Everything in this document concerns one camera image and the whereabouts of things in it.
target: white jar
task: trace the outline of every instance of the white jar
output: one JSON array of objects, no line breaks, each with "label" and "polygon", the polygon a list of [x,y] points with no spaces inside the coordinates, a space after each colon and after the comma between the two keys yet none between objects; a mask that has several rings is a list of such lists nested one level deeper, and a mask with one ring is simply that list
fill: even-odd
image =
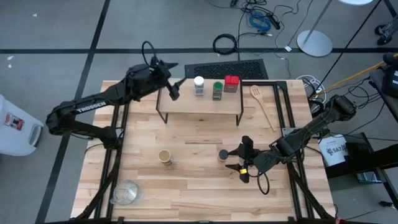
[{"label": "white jar", "polygon": [[195,77],[193,83],[195,85],[195,96],[203,96],[205,94],[205,79],[203,77]]}]

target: white stand base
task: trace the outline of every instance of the white stand base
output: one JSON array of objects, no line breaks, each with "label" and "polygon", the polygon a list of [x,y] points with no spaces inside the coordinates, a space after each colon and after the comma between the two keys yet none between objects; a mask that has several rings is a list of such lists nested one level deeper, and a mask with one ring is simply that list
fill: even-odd
[{"label": "white stand base", "polygon": [[314,30],[308,38],[305,45],[303,45],[305,38],[310,31],[306,30],[301,32],[297,37],[297,45],[304,53],[314,56],[323,57],[330,54],[333,45],[329,37],[319,31]]}]

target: red container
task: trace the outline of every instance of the red container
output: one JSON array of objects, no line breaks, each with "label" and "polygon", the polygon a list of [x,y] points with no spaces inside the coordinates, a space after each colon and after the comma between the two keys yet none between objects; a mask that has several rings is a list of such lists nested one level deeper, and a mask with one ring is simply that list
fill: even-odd
[{"label": "red container", "polygon": [[226,75],[224,92],[226,93],[236,93],[239,85],[239,77],[236,75]]}]

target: clear glass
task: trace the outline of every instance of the clear glass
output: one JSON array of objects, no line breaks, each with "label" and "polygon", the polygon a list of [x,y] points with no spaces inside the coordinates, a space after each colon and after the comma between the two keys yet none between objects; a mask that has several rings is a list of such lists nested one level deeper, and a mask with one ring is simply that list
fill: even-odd
[{"label": "clear glass", "polygon": [[139,185],[132,180],[121,181],[113,191],[112,204],[129,205],[137,203],[144,198],[144,193]]}]

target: yellow cable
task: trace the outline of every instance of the yellow cable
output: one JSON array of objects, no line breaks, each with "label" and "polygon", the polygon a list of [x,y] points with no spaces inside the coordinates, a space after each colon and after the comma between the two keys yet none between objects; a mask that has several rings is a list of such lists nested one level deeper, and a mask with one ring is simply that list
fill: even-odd
[{"label": "yellow cable", "polygon": [[367,68],[365,70],[362,70],[362,71],[358,72],[357,74],[355,74],[355,75],[353,75],[351,77],[348,77],[348,78],[345,78],[345,79],[343,79],[341,81],[338,81],[337,83],[329,86],[328,88],[326,88],[326,89],[324,89],[324,90],[312,95],[311,98],[313,98],[314,96],[317,96],[319,94],[322,94],[323,92],[328,91],[328,90],[330,90],[330,89],[332,89],[332,88],[334,88],[334,87],[336,87],[336,86],[338,86],[338,85],[340,85],[340,84],[342,84],[344,82],[350,81],[350,80],[352,80],[352,79],[354,79],[354,78],[356,78],[356,77],[358,77],[360,75],[363,75],[364,73],[370,72],[371,70],[375,70],[378,67],[380,67],[381,65],[384,65],[384,62],[379,62],[377,65],[373,65],[372,67],[369,67],[369,68]]}]

